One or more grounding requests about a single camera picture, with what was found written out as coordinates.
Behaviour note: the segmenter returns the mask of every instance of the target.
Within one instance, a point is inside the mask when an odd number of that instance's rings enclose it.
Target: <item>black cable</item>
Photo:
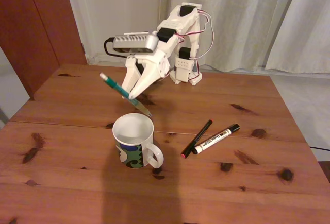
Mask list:
[[[325,150],[325,151],[330,151],[330,149],[326,149],[326,148],[318,148],[318,147],[310,147],[310,148],[320,149],[320,150]]]
[[[105,53],[108,54],[108,55],[110,55],[110,56],[114,56],[114,57],[127,58],[126,56],[117,55],[117,54],[112,54],[112,53],[109,53],[109,52],[108,52],[108,49],[107,49],[107,43],[108,43],[108,42],[113,43],[113,40],[114,40],[114,37],[110,37],[109,39],[107,39],[107,40],[104,42],[103,46],[104,46],[104,51],[105,51]]]

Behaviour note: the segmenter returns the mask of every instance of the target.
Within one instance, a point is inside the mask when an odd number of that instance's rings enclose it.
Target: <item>mug rim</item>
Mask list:
[[[143,116],[143,117],[146,117],[147,119],[148,119],[148,121],[151,123],[151,125],[152,125],[152,127],[153,127],[153,129],[152,129],[152,131],[151,131],[151,134],[143,141],[143,142],[141,142],[141,143],[125,143],[125,142],[122,142],[120,139],[118,139],[117,137],[116,137],[116,135],[114,134],[114,130],[115,130],[115,126],[116,126],[116,123],[117,123],[117,121],[118,120],[120,120],[121,118],[123,118],[123,117],[125,117],[125,116]],[[119,117],[115,122],[114,122],[114,124],[113,124],[113,127],[112,127],[112,134],[113,134],[113,136],[114,136],[114,138],[119,142],[119,143],[121,143],[121,144],[124,144],[124,145],[127,145],[127,146],[137,146],[137,145],[140,145],[140,144],[142,144],[142,143],[144,143],[145,141],[147,141],[153,134],[154,134],[154,129],[155,129],[155,127],[154,127],[154,123],[152,122],[152,120],[150,119],[150,118],[148,118],[146,115],[143,115],[143,114],[141,114],[141,113],[127,113],[127,114],[125,114],[125,115],[123,115],[123,116],[121,116],[121,117]]]

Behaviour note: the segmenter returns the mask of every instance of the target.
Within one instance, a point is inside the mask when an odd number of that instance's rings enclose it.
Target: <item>marker cap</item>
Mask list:
[[[200,152],[202,152],[202,148],[200,146],[196,146],[193,150],[192,150],[192,153],[193,154],[198,154]]]
[[[238,131],[241,127],[238,124],[234,124],[229,127],[229,130],[232,132],[232,134],[236,131]]]

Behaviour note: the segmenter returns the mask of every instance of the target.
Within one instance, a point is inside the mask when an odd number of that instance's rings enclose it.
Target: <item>mug handle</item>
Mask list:
[[[154,168],[160,168],[164,162],[164,156],[161,150],[154,144],[148,143],[146,148],[151,150],[151,152],[156,156],[157,160],[153,158],[153,156],[148,156],[146,159],[148,163]]]

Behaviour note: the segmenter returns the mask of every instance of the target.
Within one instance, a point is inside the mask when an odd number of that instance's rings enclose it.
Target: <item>white marker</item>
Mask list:
[[[216,144],[218,141],[221,141],[222,139],[226,138],[227,136],[233,134],[234,132],[238,131],[240,129],[238,124],[234,124],[230,126],[228,129],[219,132],[218,134],[215,134],[213,137],[210,139],[206,140],[205,142],[199,144],[196,146],[193,150],[193,154],[198,154],[205,149],[211,147],[212,145]]]

